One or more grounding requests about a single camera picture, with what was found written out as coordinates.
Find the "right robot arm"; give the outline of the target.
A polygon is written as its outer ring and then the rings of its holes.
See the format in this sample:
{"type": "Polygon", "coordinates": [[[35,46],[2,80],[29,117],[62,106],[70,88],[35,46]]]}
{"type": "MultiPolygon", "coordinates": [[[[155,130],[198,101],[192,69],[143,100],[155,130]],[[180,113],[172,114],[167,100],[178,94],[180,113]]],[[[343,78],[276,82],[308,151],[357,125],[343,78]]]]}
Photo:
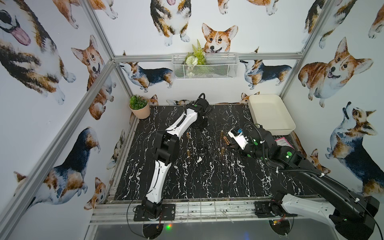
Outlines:
{"type": "Polygon", "coordinates": [[[262,161],[276,174],[298,179],[326,200],[320,203],[278,191],[267,205],[256,205],[258,217],[303,216],[332,227],[347,240],[368,240],[374,233],[378,226],[374,217],[380,206],[377,199],[349,190],[318,170],[294,148],[278,145],[261,125],[245,123],[241,128],[229,130],[228,135],[229,150],[247,160],[262,161]]]}

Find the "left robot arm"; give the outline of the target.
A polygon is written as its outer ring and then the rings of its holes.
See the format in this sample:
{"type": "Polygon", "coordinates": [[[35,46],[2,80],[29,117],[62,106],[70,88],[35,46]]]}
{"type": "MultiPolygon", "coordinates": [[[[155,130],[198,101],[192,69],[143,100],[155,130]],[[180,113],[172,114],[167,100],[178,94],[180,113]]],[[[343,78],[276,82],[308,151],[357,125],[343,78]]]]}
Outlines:
{"type": "Polygon", "coordinates": [[[204,93],[193,103],[185,105],[180,117],[164,131],[156,133],[154,141],[155,169],[149,191],[142,200],[141,207],[150,219],[157,219],[162,213],[163,187],[172,163],[180,152],[180,139],[189,127],[201,128],[212,111],[204,93]]]}

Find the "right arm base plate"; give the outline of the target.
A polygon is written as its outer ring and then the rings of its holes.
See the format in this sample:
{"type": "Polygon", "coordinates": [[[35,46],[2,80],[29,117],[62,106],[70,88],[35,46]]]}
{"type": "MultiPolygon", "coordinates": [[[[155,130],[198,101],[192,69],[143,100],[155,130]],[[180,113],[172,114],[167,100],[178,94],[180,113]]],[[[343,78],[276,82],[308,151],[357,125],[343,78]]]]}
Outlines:
{"type": "Polygon", "coordinates": [[[256,201],[254,202],[255,215],[258,218],[282,218],[286,217],[297,217],[296,214],[290,214],[286,212],[282,205],[274,201],[256,201]]]}

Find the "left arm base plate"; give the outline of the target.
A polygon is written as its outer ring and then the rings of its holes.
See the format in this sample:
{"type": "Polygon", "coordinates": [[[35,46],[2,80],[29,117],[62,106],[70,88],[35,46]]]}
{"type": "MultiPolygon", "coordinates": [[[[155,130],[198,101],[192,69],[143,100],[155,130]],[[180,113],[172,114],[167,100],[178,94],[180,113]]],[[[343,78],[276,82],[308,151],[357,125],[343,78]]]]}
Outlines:
{"type": "Polygon", "coordinates": [[[148,222],[148,221],[173,221],[176,214],[175,204],[162,204],[155,206],[154,209],[146,208],[142,205],[136,207],[134,221],[135,222],[148,222]]]}

